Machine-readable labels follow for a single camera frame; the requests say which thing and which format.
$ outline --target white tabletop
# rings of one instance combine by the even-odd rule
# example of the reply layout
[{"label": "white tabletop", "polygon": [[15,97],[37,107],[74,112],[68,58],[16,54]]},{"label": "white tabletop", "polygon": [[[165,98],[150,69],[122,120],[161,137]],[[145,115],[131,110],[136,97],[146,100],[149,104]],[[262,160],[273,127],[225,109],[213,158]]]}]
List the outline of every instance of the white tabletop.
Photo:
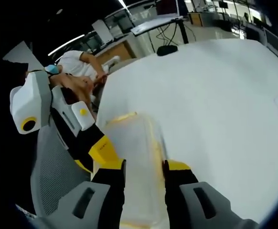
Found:
[{"label": "white tabletop", "polygon": [[261,222],[278,202],[278,58],[250,40],[212,40],[153,54],[107,80],[97,124],[138,112],[161,126],[168,157],[188,164]]},{"label": "white tabletop", "polygon": [[157,18],[154,18],[150,21],[146,21],[146,22],[132,28],[131,31],[135,36],[138,36],[149,30],[152,30],[152,29],[158,28],[162,25],[165,25],[165,24],[169,23],[170,21],[172,23],[174,23],[176,20],[181,20],[181,19],[182,19],[182,16],[157,17]]}]

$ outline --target plastic container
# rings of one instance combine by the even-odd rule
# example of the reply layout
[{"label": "plastic container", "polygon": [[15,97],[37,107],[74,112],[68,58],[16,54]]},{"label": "plastic container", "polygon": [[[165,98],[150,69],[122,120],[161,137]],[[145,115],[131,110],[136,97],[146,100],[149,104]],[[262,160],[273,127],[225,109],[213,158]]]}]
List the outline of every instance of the plastic container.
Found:
[{"label": "plastic container", "polygon": [[160,128],[146,115],[125,115],[102,130],[119,157],[126,159],[125,203],[121,228],[151,228],[168,217],[164,201]]}]

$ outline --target gray mesh chair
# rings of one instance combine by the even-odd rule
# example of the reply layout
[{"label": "gray mesh chair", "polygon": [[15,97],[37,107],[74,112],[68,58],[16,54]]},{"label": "gray mesh chair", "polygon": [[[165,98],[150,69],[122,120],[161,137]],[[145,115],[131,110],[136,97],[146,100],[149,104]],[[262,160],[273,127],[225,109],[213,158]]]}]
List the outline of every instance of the gray mesh chair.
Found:
[{"label": "gray mesh chair", "polygon": [[36,159],[31,175],[32,200],[36,215],[48,216],[58,201],[90,174],[81,169],[59,140],[53,120],[38,133]]}]

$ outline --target ceiling light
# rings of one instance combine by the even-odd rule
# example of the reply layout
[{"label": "ceiling light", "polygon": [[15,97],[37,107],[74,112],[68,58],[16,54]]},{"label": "ceiling light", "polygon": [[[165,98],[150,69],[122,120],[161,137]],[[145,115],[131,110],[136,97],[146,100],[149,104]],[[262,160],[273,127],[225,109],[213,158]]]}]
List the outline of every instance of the ceiling light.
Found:
[{"label": "ceiling light", "polygon": [[63,11],[63,9],[60,9],[56,14],[60,14]]},{"label": "ceiling light", "polygon": [[75,40],[80,39],[81,37],[84,37],[84,36],[85,36],[85,34],[82,34],[82,35],[80,35],[80,36],[78,36],[78,37],[75,37],[75,38],[73,38],[72,40],[66,42],[65,44],[62,44],[61,46],[59,46],[58,48],[56,48],[56,49],[54,49],[52,52],[50,52],[50,53],[48,54],[48,56],[51,56],[51,55],[52,55],[54,52],[56,52],[57,50],[63,48],[63,47],[66,46],[67,44],[69,44],[69,43],[71,43],[71,42],[74,42]]},{"label": "ceiling light", "polygon": [[127,9],[126,4],[123,0],[118,0],[123,8]]}]

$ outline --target face mask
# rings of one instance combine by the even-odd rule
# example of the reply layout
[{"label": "face mask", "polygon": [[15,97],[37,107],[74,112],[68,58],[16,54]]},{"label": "face mask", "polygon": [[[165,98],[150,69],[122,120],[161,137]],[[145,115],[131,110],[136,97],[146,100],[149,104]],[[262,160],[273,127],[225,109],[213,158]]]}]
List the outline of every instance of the face mask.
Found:
[{"label": "face mask", "polygon": [[46,72],[49,72],[49,73],[52,73],[52,74],[58,74],[59,73],[58,67],[53,65],[53,64],[50,64],[50,65],[46,66],[44,69],[46,70]]}]

